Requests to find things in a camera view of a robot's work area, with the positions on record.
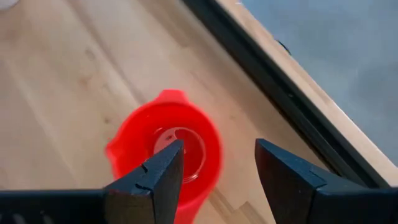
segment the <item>white object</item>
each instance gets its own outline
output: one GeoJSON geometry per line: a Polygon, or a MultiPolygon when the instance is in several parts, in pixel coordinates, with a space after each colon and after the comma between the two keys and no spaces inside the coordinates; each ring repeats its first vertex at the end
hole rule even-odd
{"type": "Polygon", "coordinates": [[[0,10],[9,9],[17,4],[19,0],[0,0],[0,10]]]}

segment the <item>plastic cup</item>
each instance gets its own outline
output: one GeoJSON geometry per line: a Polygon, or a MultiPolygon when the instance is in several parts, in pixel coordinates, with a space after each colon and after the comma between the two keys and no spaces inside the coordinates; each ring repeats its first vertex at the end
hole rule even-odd
{"type": "Polygon", "coordinates": [[[217,130],[180,90],[163,90],[123,122],[106,146],[114,178],[118,179],[176,139],[183,139],[183,184],[175,224],[191,224],[215,187],[221,171],[217,130]]]}

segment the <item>gray carpet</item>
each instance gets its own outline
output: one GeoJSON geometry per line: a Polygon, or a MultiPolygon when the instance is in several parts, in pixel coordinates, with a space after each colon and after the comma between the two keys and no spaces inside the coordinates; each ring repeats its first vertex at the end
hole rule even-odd
{"type": "Polygon", "coordinates": [[[398,1],[243,4],[398,165],[398,1]]]}

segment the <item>black edge trim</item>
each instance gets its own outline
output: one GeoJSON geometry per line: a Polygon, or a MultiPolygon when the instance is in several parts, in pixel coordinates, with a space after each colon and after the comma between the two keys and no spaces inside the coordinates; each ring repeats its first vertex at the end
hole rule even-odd
{"type": "Polygon", "coordinates": [[[353,182],[387,187],[368,164],[283,70],[214,0],[182,0],[329,165],[353,182]]]}

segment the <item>black plastic jaw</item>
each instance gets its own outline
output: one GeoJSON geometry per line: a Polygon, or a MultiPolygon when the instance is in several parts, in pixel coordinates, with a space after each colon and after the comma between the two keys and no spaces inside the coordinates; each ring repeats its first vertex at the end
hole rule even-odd
{"type": "Polygon", "coordinates": [[[278,224],[396,223],[398,189],[369,189],[256,140],[261,184],[278,224]]]}
{"type": "Polygon", "coordinates": [[[182,169],[177,140],[103,189],[1,191],[0,224],[172,224],[182,169]]]}

